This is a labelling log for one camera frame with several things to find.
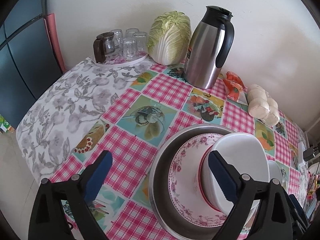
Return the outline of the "small white bowl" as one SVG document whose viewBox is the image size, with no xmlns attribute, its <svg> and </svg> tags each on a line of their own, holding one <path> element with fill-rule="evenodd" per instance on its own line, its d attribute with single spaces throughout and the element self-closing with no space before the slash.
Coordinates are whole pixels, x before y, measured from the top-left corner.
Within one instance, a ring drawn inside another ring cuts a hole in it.
<svg viewBox="0 0 320 240">
<path fill-rule="evenodd" d="M 268 160 L 268 167 L 270 172 L 270 179 L 276 178 L 279 180 L 279 182 L 282 182 L 282 174 L 279 166 L 277 163 L 273 160 Z M 257 213 L 258 206 L 253 208 L 248 216 L 248 219 L 246 221 L 245 227 L 249 228 L 253 224 L 254 216 Z"/>
</svg>

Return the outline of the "white bowl red rim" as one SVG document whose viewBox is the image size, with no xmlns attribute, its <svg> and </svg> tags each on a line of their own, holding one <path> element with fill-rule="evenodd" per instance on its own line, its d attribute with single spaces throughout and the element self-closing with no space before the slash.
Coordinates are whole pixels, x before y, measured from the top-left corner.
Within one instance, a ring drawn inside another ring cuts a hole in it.
<svg viewBox="0 0 320 240">
<path fill-rule="evenodd" d="M 226 199 L 208 164 L 209 153 L 213 150 L 217 150 L 240 174 L 246 173 L 256 181 L 270 181 L 267 158 L 260 141 L 248 133 L 224 135 L 207 150 L 199 167 L 201 190 L 206 202 L 228 215 L 233 203 Z"/>
</svg>

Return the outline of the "pink floral plate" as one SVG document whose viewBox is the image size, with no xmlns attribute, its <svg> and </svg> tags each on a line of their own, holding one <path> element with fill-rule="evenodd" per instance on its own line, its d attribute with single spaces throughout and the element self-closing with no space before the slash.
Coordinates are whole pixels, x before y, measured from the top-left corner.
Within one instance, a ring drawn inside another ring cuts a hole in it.
<svg viewBox="0 0 320 240">
<path fill-rule="evenodd" d="M 200 189 L 200 164 L 209 149 L 220 139 L 217 133 L 192 137 L 175 153 L 169 167 L 169 196 L 178 214 L 196 226 L 221 226 L 226 215 L 209 204 Z"/>
</svg>

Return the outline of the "bag of steamed buns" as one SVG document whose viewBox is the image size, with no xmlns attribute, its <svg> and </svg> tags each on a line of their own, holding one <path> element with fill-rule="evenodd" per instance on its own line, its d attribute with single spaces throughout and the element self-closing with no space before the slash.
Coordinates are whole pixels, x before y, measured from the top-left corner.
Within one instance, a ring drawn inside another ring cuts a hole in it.
<svg viewBox="0 0 320 240">
<path fill-rule="evenodd" d="M 271 98 L 263 87 L 252 84 L 247 90 L 248 113 L 261 120 L 267 126 L 275 126 L 279 120 L 277 102 Z"/>
</svg>

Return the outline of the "grey floral tablecloth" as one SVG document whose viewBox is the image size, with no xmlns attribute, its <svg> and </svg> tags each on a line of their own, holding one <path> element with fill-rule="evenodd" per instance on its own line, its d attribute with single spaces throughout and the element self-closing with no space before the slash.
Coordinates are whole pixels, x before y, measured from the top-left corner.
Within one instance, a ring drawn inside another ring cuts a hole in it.
<svg viewBox="0 0 320 240">
<path fill-rule="evenodd" d="M 100 67 L 87 57 L 51 85 L 16 129 L 31 174 L 50 178 L 100 117 L 141 74 L 151 57 L 126 67 Z"/>
</svg>

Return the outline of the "large metal basin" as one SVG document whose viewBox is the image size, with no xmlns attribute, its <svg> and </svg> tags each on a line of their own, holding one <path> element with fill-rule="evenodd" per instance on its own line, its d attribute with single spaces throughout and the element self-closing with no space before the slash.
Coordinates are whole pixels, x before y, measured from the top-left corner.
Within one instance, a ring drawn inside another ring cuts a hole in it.
<svg viewBox="0 0 320 240">
<path fill-rule="evenodd" d="M 226 135 L 233 130 L 215 124 L 197 124 L 175 132 L 156 154 L 149 174 L 149 201 L 157 222 L 176 239 L 213 239 L 220 227 L 202 228 L 191 224 L 176 211 L 168 191 L 169 166 L 176 151 L 189 139 L 202 133 Z"/>
</svg>

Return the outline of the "orange snack packet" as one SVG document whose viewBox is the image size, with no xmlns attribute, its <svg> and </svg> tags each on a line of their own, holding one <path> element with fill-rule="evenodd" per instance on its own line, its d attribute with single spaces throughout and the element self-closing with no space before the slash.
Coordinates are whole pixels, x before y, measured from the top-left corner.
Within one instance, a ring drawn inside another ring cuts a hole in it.
<svg viewBox="0 0 320 240">
<path fill-rule="evenodd" d="M 223 83 L 225 85 L 226 96 L 228 99 L 242 105 L 248 105 L 245 86 L 238 75 L 234 72 L 228 71 L 226 73 L 226 77 L 223 79 Z"/>
</svg>

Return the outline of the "dark blue refrigerator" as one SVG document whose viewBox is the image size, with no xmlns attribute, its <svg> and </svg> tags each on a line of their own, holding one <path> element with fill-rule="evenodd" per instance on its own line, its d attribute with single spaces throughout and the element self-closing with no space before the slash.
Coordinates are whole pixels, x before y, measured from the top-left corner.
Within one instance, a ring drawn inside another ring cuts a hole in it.
<svg viewBox="0 0 320 240">
<path fill-rule="evenodd" d="M 1 15 L 1 116 L 17 128 L 61 75 L 49 36 L 47 0 L 12 0 Z"/>
</svg>

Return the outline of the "pink checkered picture tablecloth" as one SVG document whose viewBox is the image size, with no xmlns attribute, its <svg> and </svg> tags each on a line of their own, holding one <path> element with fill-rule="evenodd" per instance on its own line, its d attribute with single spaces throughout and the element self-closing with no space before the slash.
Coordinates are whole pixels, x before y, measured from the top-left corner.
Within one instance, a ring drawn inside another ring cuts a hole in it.
<svg viewBox="0 0 320 240">
<path fill-rule="evenodd" d="M 68 179 L 95 161 L 101 151 L 113 166 L 93 209 L 109 239 L 169 239 L 152 213 L 148 173 L 158 149 L 179 130 L 202 123 L 253 134 L 285 176 L 285 186 L 305 201 L 308 174 L 296 164 L 302 130 L 285 115 L 274 127 L 248 114 L 247 106 L 227 98 L 223 81 L 203 90 L 181 78 L 181 67 L 154 64 L 141 74 L 93 125 L 54 173 Z"/>
</svg>

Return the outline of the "white floral tray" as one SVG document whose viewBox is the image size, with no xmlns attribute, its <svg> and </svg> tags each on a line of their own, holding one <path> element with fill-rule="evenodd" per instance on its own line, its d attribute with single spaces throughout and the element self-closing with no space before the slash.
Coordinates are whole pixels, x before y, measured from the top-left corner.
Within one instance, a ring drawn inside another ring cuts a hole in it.
<svg viewBox="0 0 320 240">
<path fill-rule="evenodd" d="M 139 51 L 134 57 L 124 57 L 119 54 L 111 54 L 106 57 L 106 60 L 103 63 L 95 61 L 94 63 L 99 67 L 105 68 L 128 67 L 145 60 L 147 57 L 148 53 L 144 51 Z"/>
</svg>

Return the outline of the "stainless steel thermos jug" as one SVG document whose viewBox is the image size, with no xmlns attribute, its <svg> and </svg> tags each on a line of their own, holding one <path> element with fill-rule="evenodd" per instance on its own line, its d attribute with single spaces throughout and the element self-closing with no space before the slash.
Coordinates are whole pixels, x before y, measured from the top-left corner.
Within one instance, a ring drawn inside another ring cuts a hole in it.
<svg viewBox="0 0 320 240">
<path fill-rule="evenodd" d="M 183 77 L 194 87 L 212 88 L 225 64 L 234 40 L 232 13 L 209 5 L 191 37 Z"/>
</svg>

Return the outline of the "brown glass teapot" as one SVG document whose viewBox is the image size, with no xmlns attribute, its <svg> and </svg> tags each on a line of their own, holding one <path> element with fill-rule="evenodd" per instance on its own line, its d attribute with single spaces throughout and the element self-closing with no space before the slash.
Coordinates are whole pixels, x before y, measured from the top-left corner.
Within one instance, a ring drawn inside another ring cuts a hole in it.
<svg viewBox="0 0 320 240">
<path fill-rule="evenodd" d="M 99 34 L 93 42 L 94 57 L 97 63 L 104 63 L 106 55 L 114 53 L 115 50 L 113 32 Z"/>
</svg>

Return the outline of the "clear drinking glass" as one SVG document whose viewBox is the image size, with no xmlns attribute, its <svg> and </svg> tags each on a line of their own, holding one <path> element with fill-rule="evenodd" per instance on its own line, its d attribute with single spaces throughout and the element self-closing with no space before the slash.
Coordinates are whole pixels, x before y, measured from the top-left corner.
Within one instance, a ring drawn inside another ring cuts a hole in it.
<svg viewBox="0 0 320 240">
<path fill-rule="evenodd" d="M 126 29 L 125 31 L 125 37 L 126 38 L 131 38 L 133 37 L 134 33 L 136 32 L 139 32 L 139 29 L 138 28 L 129 28 L 129 29 Z"/>
<path fill-rule="evenodd" d="M 114 33 L 114 45 L 115 48 L 118 49 L 119 48 L 119 41 L 123 38 L 123 32 L 121 29 L 113 29 L 111 30 L 112 33 Z"/>
<path fill-rule="evenodd" d="M 138 32 L 133 33 L 132 37 L 137 42 L 138 50 L 147 52 L 148 33 L 144 32 L 144 31 L 138 31 Z"/>
<path fill-rule="evenodd" d="M 138 46 L 136 39 L 125 37 L 120 39 L 120 56 L 127 59 L 135 59 L 138 56 Z"/>
</svg>

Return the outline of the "pink foam strip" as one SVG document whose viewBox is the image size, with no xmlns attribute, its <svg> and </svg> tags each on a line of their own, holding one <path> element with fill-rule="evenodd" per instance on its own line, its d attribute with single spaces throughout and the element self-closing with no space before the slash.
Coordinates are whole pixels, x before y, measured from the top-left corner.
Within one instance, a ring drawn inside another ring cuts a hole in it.
<svg viewBox="0 0 320 240">
<path fill-rule="evenodd" d="M 57 59 L 57 62 L 59 64 L 62 72 L 65 73 L 66 67 L 65 67 L 65 63 L 63 61 L 61 50 L 60 50 L 59 39 L 58 39 L 57 29 L 56 29 L 55 14 L 51 13 L 51 14 L 46 15 L 44 18 L 44 22 L 46 24 L 48 38 L 49 38 L 51 47 L 53 49 L 54 55 Z"/>
</svg>

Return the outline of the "napa cabbage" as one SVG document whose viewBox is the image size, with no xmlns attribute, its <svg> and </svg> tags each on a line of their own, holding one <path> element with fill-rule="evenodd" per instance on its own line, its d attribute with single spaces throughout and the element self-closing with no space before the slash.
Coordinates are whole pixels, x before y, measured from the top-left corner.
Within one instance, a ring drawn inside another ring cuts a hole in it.
<svg viewBox="0 0 320 240">
<path fill-rule="evenodd" d="M 183 12 L 170 11 L 155 18 L 148 35 L 148 54 L 164 66 L 180 63 L 191 39 L 190 18 Z"/>
</svg>

